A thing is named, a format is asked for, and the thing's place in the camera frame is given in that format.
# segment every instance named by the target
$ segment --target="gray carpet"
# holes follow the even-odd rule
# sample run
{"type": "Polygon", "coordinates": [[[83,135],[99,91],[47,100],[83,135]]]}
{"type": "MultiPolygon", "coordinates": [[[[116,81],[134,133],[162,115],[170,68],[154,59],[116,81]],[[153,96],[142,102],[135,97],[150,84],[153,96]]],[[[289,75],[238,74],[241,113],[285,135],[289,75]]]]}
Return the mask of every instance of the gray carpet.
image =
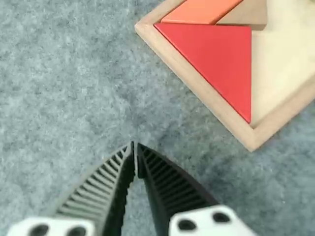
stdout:
{"type": "MultiPolygon", "coordinates": [[[[261,236],[315,234],[315,103],[255,153],[135,34],[159,0],[0,0],[0,236],[140,141],[261,236]]],[[[141,181],[125,236],[155,235],[141,181]]]]}

